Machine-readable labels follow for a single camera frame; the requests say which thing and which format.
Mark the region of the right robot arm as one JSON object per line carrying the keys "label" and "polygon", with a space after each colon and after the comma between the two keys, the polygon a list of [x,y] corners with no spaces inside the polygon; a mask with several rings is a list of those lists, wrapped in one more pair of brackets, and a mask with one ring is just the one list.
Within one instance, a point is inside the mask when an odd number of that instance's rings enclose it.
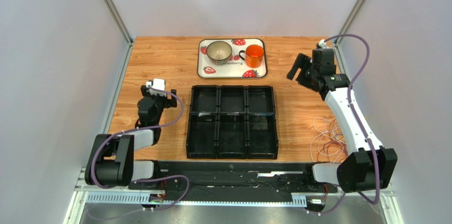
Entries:
{"label": "right robot arm", "polygon": [[348,157],[342,163],[317,162],[308,170],[316,182],[338,185],[346,193],[386,189],[398,156],[373,133],[362,114],[346,74],[336,71],[334,51],[317,48],[312,56],[299,53],[287,79],[320,94],[344,136]]}

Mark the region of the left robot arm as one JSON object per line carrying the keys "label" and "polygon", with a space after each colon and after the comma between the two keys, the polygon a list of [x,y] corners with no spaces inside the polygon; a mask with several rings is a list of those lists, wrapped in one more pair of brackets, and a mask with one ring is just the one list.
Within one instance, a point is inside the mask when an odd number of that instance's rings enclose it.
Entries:
{"label": "left robot arm", "polygon": [[154,177],[157,161],[135,160],[134,153],[158,143],[165,127],[160,124],[163,111],[176,108],[181,101],[175,89],[166,91],[151,83],[143,85],[141,93],[133,129],[95,137],[84,175],[88,185],[113,188]]}

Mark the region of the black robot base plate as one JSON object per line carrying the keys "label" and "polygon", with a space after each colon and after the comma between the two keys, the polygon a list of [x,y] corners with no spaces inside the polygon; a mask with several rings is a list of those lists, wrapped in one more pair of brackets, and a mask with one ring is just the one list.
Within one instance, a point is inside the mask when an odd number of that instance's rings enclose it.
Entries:
{"label": "black robot base plate", "polygon": [[176,200],[185,189],[183,201],[195,202],[290,202],[293,193],[323,198],[336,186],[314,181],[303,162],[160,161],[157,183],[131,183],[129,189],[166,192]]}

